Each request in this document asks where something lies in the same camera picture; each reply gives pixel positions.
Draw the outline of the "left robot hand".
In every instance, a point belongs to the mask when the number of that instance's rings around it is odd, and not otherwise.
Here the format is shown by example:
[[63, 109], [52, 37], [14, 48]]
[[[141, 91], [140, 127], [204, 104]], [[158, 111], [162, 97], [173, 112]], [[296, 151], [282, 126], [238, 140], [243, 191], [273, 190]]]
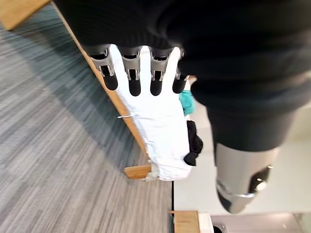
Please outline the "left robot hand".
[[298, 108], [311, 98], [308, 0], [57, 0], [55, 5], [101, 73], [118, 87], [110, 45], [118, 47], [130, 93], [140, 94], [140, 49], [151, 54], [153, 95], [169, 56], [181, 50], [173, 91], [189, 75], [211, 123], [216, 190], [241, 212], [267, 182]]

